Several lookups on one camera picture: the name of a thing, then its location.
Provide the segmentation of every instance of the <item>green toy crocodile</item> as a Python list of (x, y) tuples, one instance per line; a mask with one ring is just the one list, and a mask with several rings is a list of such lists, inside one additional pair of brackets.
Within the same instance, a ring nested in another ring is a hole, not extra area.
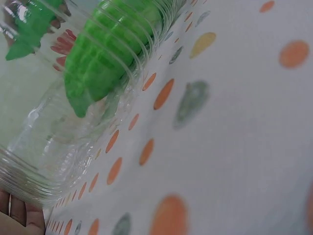
[(111, 92), (126, 72), (109, 51), (129, 67), (134, 60), (129, 49), (135, 54), (142, 52), (139, 41), (142, 45), (148, 44), (144, 31), (153, 36), (151, 25), (162, 25), (161, 14), (153, 0), (99, 3), (65, 62), (67, 98), (78, 117), (84, 117), (92, 103)]
[[(41, 0), (58, 8), (63, 0)], [(6, 60), (25, 57), (40, 46), (54, 12), (40, 0), (29, 0), (23, 19), (15, 23), (18, 35), (9, 49)], [(163, 18), (157, 5), (170, 7), (170, 0), (102, 0), (87, 20), (84, 30), (66, 58), (64, 82), (66, 95), (76, 115), (86, 115), (88, 107), (111, 92), (130, 67), (134, 53), (142, 53), (153, 38), (152, 27), (159, 30)]]
[[(51, 0), (49, 5), (58, 8), (62, 2), (63, 0)], [(15, 12), (14, 17), (18, 35), (5, 57), (6, 60), (25, 57), (33, 53), (35, 47), (40, 47), (40, 40), (47, 33), (55, 14), (42, 1), (29, 0), (26, 7)]]

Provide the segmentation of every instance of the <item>orange dot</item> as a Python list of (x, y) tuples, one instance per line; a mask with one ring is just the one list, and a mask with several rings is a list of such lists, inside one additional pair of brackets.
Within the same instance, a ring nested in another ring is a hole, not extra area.
[(75, 193), (73, 194), (72, 201), (74, 201), (76, 193), (77, 193), (77, 190), (75, 190)]
[(165, 197), (158, 205), (149, 235), (187, 235), (188, 211), (177, 195)]
[(128, 130), (132, 130), (133, 127), (136, 125), (136, 122), (138, 121), (139, 114), (136, 114), (131, 123), (129, 124)]
[(52, 231), (54, 231), (54, 228), (55, 228), (55, 224), (57, 223), (57, 221), (54, 221), (53, 223), (53, 227), (52, 227)]
[(48, 224), (48, 228), (51, 228), (51, 225), (53, 224), (52, 220), (49, 221), (49, 224)]
[(267, 12), (271, 10), (274, 5), (275, 5), (275, 1), (268, 1), (261, 6), (260, 12), (261, 13)]
[(116, 162), (113, 164), (113, 166), (112, 166), (112, 168), (108, 174), (108, 177), (107, 177), (107, 184), (108, 185), (111, 185), (114, 182), (117, 175), (119, 174), (121, 166), (122, 166), (122, 158), (118, 158), (116, 160)]
[(156, 76), (157, 76), (157, 73), (155, 72), (154, 74), (152, 74), (152, 75), (149, 77), (148, 81), (147, 81), (146, 84), (143, 86), (142, 91), (145, 91), (145, 90), (148, 89), (148, 87), (149, 87), (149, 86), (153, 83), (153, 81), (155, 80)]
[(190, 12), (190, 13), (188, 14), (188, 16), (187, 16), (186, 19), (185, 19), (185, 22), (191, 17), (191, 15), (192, 15), (192, 12)]
[(151, 153), (153, 151), (153, 146), (154, 146), (154, 139), (150, 139), (145, 147), (143, 148), (140, 158), (139, 158), (139, 164), (140, 165), (145, 165), (149, 157), (151, 156)]
[(80, 200), (85, 192), (85, 189), (86, 189), (86, 185), (87, 185), (87, 182), (85, 182), (79, 192), (79, 195), (78, 195), (78, 200)]
[(153, 106), (155, 110), (161, 108), (162, 105), (165, 103), (165, 101), (167, 100), (168, 96), (171, 93), (173, 84), (174, 84), (174, 79), (172, 78), (166, 83), (166, 85), (160, 91)]
[(94, 186), (96, 185), (97, 180), (98, 180), (98, 176), (99, 176), (99, 173), (97, 173), (97, 174), (94, 176), (94, 178), (93, 178), (93, 180), (92, 180), (92, 182), (91, 182), (91, 184), (90, 184), (90, 187), (89, 187), (89, 192), (92, 192)]
[(70, 193), (69, 193), (69, 195), (67, 196), (67, 200), (66, 200), (66, 202), (65, 202), (65, 206), (68, 204), (69, 199), (70, 199)]
[(96, 155), (96, 159), (100, 156), (101, 151), (102, 151), (102, 149), (98, 150), (97, 155)]
[(301, 40), (288, 43), (280, 52), (279, 63), (288, 69), (304, 63), (310, 53), (309, 45)]
[(65, 197), (63, 198), (63, 201), (62, 201), (62, 206), (63, 206), (64, 202), (65, 202)]
[(72, 227), (72, 222), (73, 222), (73, 220), (70, 219), (70, 221), (67, 223), (67, 226), (64, 229), (64, 235), (68, 235), (69, 234), (70, 228)]
[(110, 139), (110, 141), (109, 141), (109, 143), (108, 143), (108, 146), (107, 146), (107, 148), (106, 148), (106, 153), (108, 153), (108, 152), (111, 150), (111, 148), (113, 147), (113, 145), (115, 144), (116, 139), (117, 139), (117, 137), (118, 137), (118, 133), (119, 133), (119, 130), (115, 131), (115, 133), (114, 133), (113, 136), (111, 137), (111, 139)]
[(62, 228), (63, 228), (63, 224), (64, 224), (64, 221), (61, 224), (61, 227), (60, 227), (60, 230), (59, 230), (59, 234), (61, 234), (61, 231), (62, 231)]
[(192, 26), (192, 22), (190, 22), (190, 24), (189, 24), (188, 27), (186, 28), (186, 31), (185, 31), (185, 32), (187, 32), (187, 31), (191, 28), (191, 26)]
[(99, 219), (96, 219), (90, 229), (89, 229), (89, 232), (88, 232), (88, 235), (98, 235), (98, 231), (99, 231)]
[(59, 226), (60, 226), (60, 222), (58, 222), (58, 225), (57, 225), (57, 228), (55, 229), (55, 232), (57, 232), (57, 231), (58, 231)]

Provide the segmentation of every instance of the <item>gray dot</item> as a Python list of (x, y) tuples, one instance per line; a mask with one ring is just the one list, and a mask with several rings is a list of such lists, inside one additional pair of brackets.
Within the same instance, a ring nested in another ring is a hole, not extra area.
[(81, 227), (82, 227), (82, 221), (79, 221), (79, 223), (75, 229), (75, 235), (79, 234)]
[(131, 215), (127, 212), (116, 223), (112, 235), (129, 235), (131, 232)]

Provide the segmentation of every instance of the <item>table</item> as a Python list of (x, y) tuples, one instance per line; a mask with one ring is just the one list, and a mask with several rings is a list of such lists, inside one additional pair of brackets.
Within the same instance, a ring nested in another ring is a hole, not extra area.
[(311, 9), (188, 0), (46, 234), (309, 234)]

